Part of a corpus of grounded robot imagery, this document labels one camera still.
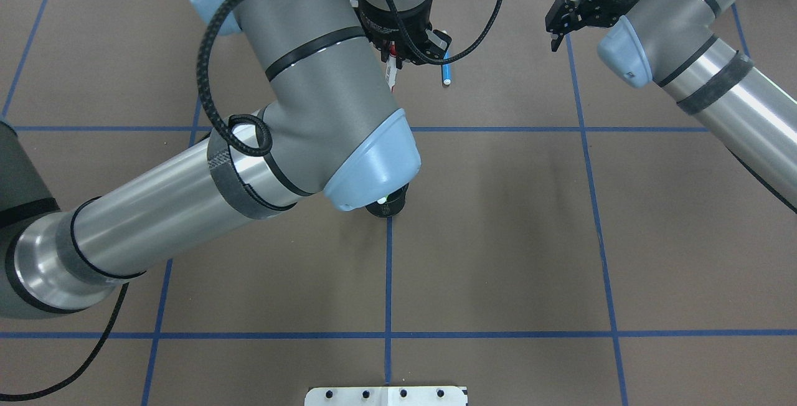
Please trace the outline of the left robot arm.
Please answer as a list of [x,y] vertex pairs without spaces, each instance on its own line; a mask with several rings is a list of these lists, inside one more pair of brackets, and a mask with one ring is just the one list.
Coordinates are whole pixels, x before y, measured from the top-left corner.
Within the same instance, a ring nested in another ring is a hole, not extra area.
[[[410,60],[451,40],[433,0],[190,0],[207,23],[197,97],[213,129],[105,196],[62,211],[2,120],[2,316],[57,318],[105,300],[150,267],[317,193],[339,210],[373,204],[421,167],[374,45]],[[242,32],[276,100],[222,116],[210,91],[220,35]]]

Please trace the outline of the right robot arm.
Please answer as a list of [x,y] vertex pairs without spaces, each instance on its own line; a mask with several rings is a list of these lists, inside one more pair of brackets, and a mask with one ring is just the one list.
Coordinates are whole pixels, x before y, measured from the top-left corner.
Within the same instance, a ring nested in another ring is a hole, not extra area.
[[597,54],[640,88],[655,83],[786,207],[795,210],[795,99],[711,26],[736,0],[555,0],[550,48],[584,27],[607,29]]

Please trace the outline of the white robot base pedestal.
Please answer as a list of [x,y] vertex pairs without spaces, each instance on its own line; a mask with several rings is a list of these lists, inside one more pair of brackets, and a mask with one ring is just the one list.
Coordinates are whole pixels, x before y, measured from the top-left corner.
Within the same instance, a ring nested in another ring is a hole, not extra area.
[[304,405],[468,405],[467,388],[444,386],[373,386],[312,388]]

